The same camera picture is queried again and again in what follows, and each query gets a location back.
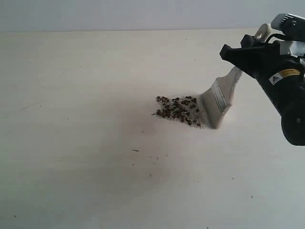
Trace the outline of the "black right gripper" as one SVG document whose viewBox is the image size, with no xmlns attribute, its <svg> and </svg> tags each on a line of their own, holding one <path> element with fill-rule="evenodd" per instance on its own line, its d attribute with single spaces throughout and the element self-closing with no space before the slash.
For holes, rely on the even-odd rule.
<svg viewBox="0 0 305 229">
<path fill-rule="evenodd" d="M 254 79 L 267 78 L 276 72 L 282 72 L 282 78 L 299 71 L 299 79 L 305 74 L 305 43 L 300 41 L 273 42 L 264 45 L 264 41 L 246 34 L 241 48 L 224 45 L 220 56 Z"/>
</svg>

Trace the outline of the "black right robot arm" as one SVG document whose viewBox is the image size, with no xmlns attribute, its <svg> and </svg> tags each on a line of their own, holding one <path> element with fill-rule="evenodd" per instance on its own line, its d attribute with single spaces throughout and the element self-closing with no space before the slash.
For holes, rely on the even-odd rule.
<svg viewBox="0 0 305 229">
<path fill-rule="evenodd" d="M 224 45 L 223 60 L 254 78 L 281 116 L 286 140 L 305 144 L 305 44 L 299 41 L 256 42 L 245 35 L 240 48 Z"/>
</svg>

